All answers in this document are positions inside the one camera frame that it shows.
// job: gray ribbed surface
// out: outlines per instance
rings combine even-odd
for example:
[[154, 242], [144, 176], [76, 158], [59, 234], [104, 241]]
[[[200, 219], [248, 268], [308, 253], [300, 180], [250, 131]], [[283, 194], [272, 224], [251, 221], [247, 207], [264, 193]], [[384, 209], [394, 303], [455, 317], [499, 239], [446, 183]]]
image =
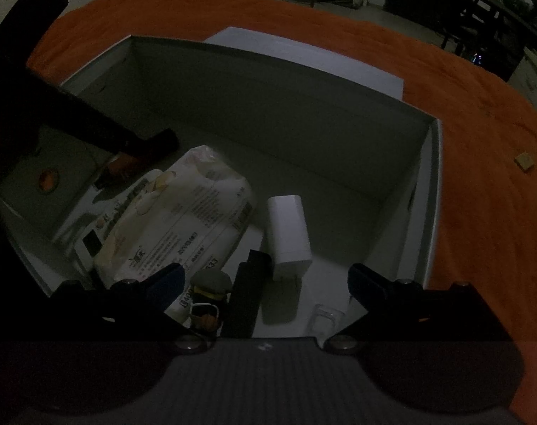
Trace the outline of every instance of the gray ribbed surface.
[[174, 359], [162, 380], [127, 406], [43, 418], [90, 425], [520, 423], [504, 409], [469, 416], [409, 409], [380, 392], [353, 358], [324, 353], [311, 339], [218, 341], [207, 353]]

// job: white drawer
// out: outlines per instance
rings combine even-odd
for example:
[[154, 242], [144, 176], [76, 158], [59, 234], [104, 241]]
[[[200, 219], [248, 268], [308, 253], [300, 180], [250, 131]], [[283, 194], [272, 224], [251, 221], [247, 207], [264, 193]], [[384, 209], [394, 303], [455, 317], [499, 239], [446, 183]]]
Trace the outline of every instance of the white drawer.
[[514, 70], [508, 84], [518, 90], [537, 110], [537, 71], [525, 56]]

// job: orange cloth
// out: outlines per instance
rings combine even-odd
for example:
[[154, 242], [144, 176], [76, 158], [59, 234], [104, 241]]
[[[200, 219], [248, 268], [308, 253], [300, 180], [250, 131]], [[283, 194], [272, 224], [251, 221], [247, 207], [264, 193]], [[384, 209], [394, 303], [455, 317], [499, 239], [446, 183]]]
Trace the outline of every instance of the orange cloth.
[[[49, 29], [29, 66], [59, 83], [129, 34], [202, 41], [228, 26], [284, 36], [404, 79], [404, 101], [443, 120], [442, 215], [430, 287], [471, 281], [518, 341], [512, 410], [537, 424], [537, 113], [501, 79], [369, 22], [277, 0], [96, 0]], [[514, 158], [528, 152], [523, 173]]]

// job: white cabinet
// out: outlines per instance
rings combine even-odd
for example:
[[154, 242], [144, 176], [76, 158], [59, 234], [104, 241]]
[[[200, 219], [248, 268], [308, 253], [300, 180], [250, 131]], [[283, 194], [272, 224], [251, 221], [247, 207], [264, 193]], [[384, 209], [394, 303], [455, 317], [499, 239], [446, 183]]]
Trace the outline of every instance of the white cabinet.
[[537, 110], [537, 56], [524, 48], [524, 57], [508, 80]]

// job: wooden block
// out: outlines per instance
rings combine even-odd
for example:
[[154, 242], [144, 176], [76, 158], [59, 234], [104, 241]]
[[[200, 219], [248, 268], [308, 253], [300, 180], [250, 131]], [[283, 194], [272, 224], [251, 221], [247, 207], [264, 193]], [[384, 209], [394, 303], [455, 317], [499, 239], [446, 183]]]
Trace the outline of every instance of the wooden block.
[[528, 171], [528, 169], [534, 165], [534, 160], [528, 152], [519, 154], [516, 158], [514, 158], [514, 161], [517, 165], [519, 165], [519, 167], [522, 168], [522, 171], [524, 172]]

